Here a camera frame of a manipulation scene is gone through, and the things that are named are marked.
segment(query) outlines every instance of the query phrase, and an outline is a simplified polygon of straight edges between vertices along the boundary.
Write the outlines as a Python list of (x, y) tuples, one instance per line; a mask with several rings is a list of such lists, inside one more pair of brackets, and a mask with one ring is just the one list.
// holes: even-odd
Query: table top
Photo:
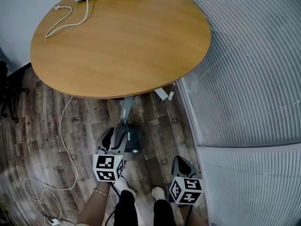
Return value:
[[(46, 32), (69, 9), (51, 9), (31, 44), (35, 73), (77, 97), (118, 98), (163, 87), (196, 67), (210, 45), (210, 28), (191, 0), (89, 0), (88, 19)], [(55, 28), (80, 22), (86, 1), (62, 0), (73, 12)]]

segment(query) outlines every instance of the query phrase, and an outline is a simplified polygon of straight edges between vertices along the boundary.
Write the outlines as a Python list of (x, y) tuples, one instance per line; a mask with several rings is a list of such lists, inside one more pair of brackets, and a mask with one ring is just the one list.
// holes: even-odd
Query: wooden floor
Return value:
[[(38, 178), (57, 188), (72, 186), (73, 168), (59, 137), (59, 121), (70, 96), (45, 85), (32, 68), (24, 72), (22, 87), (29, 95), (16, 97), (14, 111), (20, 119), (0, 119), (0, 205), (7, 210), (15, 226), (44, 225), (43, 215), (58, 217), (59, 208), (49, 192), (40, 202), (31, 200), (24, 192), (26, 177)], [(154, 199), (151, 189), (160, 186), (167, 192), (171, 181), (173, 158), (180, 155), (191, 161), (200, 171), (188, 120), (176, 86), (172, 101), (164, 102), (154, 93), (137, 96), (130, 114), (131, 123), (139, 123), (145, 131), (143, 153), (127, 154), (123, 176), (136, 191), (139, 225), (153, 225)], [(102, 132), (119, 121), (121, 102), (73, 98), (66, 109), (62, 133), (71, 156), (79, 169), (75, 187), (69, 191), (54, 191), (63, 210), (63, 219), (76, 223), (79, 212), (95, 187), (92, 154), (95, 141)], [(38, 198), (47, 188), (37, 182), (27, 182), (30, 194)], [(114, 210), (118, 201), (111, 190), (106, 212)], [(183, 219), (175, 204), (174, 217), (178, 225)], [(207, 218), (205, 199), (197, 208)]]

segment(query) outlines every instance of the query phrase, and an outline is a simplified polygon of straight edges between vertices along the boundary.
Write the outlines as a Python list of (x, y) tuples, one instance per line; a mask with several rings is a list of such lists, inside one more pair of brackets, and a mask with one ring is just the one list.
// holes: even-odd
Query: white sneaker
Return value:
[(163, 199), (165, 200), (164, 191), (161, 187), (154, 187), (151, 191), (151, 195), (156, 199), (156, 201)]
[(127, 190), (130, 193), (132, 193), (132, 195), (134, 197), (136, 197), (136, 193), (130, 189), (127, 185), (127, 181), (123, 178), (120, 177), (119, 180), (117, 182), (114, 183), (114, 187), (116, 187), (116, 189), (121, 193), (123, 190)]

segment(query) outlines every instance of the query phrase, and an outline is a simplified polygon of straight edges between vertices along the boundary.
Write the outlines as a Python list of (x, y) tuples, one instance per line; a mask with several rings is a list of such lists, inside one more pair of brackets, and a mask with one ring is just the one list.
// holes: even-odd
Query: white cable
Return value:
[[(77, 167), (76, 167), (76, 165), (75, 165), (75, 163), (74, 163), (74, 161), (73, 161), (73, 159), (72, 159), (72, 157), (71, 157), (71, 155), (70, 155), (70, 153), (69, 153), (69, 151), (68, 151), (68, 149), (67, 149), (67, 147), (66, 147), (66, 145), (65, 145), (65, 142), (64, 142), (63, 136), (62, 136), (62, 121), (63, 121), (63, 116), (64, 116), (65, 110), (66, 110), (67, 106), (69, 105), (69, 103), (71, 102), (72, 98), (73, 98), (73, 96), (72, 96), (71, 99), (68, 101), (67, 105), (65, 106), (65, 108), (64, 108), (64, 110), (63, 110), (63, 112), (62, 112), (62, 117), (61, 117), (61, 121), (60, 121), (60, 135), (61, 135), (61, 139), (62, 139), (63, 145), (64, 145), (64, 147), (65, 147), (65, 149), (66, 149), (66, 151), (67, 151), (67, 153), (68, 153), (68, 155), (69, 155), (69, 158), (70, 158), (71, 162), (73, 163), (73, 165), (74, 165), (74, 167), (75, 167), (75, 169), (76, 169), (76, 177), (75, 177), (75, 181), (74, 181), (74, 183), (73, 183), (73, 186), (72, 186), (72, 187), (69, 187), (69, 188), (62, 188), (62, 189), (60, 189), (60, 188), (53, 187), (53, 186), (51, 186), (51, 185), (49, 185), (49, 184), (47, 184), (47, 183), (43, 183), (41, 180), (38, 180), (38, 179), (36, 179), (36, 178), (25, 178), (25, 179), (24, 179), (24, 182), (23, 182), (23, 185), (24, 185), (24, 189), (25, 189), (26, 193), (28, 194), (28, 196), (30, 196), (30, 194), (29, 194), (29, 192), (27, 191), (26, 186), (25, 186), (25, 182), (26, 182), (26, 180), (28, 180), (28, 179), (38, 181), (38, 182), (42, 183), (43, 185), (49, 186), (49, 187), (51, 187), (52, 189), (55, 189), (55, 190), (57, 190), (57, 191), (71, 190), (71, 189), (74, 188), (74, 186), (75, 186), (75, 184), (76, 184), (77, 178), (78, 178), (78, 176), (79, 176), (79, 171), (78, 171), (78, 169), (77, 169)], [(57, 218), (57, 220), (59, 220), (59, 219), (61, 218), (61, 216), (62, 216), (62, 207), (61, 207), (61, 205), (60, 205), (60, 202), (59, 202), (57, 196), (56, 196), (50, 189), (44, 189), (43, 192), (42, 192), (42, 196), (41, 196), (40, 199), (35, 199), (35, 198), (31, 197), (31, 196), (30, 196), (30, 198), (33, 199), (34, 201), (41, 201), (42, 198), (43, 198), (43, 196), (44, 196), (44, 193), (45, 193), (46, 191), (51, 192), (51, 193), (53, 194), (53, 196), (55, 197), (55, 199), (57, 200), (58, 206), (60, 207), (60, 216)], [(47, 224), (46, 224), (46, 220), (49, 222), (48, 218), (44, 217), (45, 225), (47, 225)]]
[(53, 32), (49, 33), (56, 25), (58, 25), (61, 21), (63, 21), (66, 17), (68, 17), (68, 16), (72, 13), (72, 8), (69, 7), (69, 6), (55, 5), (55, 10), (58, 10), (58, 9), (60, 9), (60, 8), (69, 8), (69, 9), (70, 9), (70, 12), (69, 12), (65, 17), (63, 17), (61, 20), (59, 20), (55, 25), (53, 25), (53, 26), (48, 30), (48, 32), (47, 32), (46, 35), (45, 35), (45, 38), (48, 38), (49, 36), (51, 36), (52, 34), (54, 34), (56, 31), (60, 30), (61, 28), (70, 27), (70, 26), (77, 26), (77, 25), (82, 24), (82, 23), (86, 20), (86, 18), (87, 18), (87, 16), (88, 16), (89, 3), (88, 3), (88, 0), (87, 0), (87, 10), (86, 10), (86, 15), (85, 15), (84, 19), (83, 19), (80, 23), (78, 23), (78, 24), (66, 24), (66, 25), (63, 25), (63, 26), (61, 26), (61, 27), (55, 29)]

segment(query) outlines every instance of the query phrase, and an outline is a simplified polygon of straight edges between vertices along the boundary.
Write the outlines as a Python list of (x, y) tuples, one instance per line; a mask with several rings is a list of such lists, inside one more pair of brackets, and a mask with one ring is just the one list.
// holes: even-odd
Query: black chair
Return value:
[(7, 74), (8, 74), (8, 68), (6, 66), (6, 63), (0, 61), (0, 106), (1, 104), (3, 104), (1, 116), (3, 116), (4, 118), (8, 116), (5, 113), (6, 106), (8, 106), (11, 119), (15, 123), (18, 123), (19, 119), (17, 117), (14, 117), (11, 99), (16, 94), (19, 94), (21, 92), (25, 92), (26, 94), (29, 94), (29, 90), (24, 88), (13, 90), (12, 86), (8, 82)]

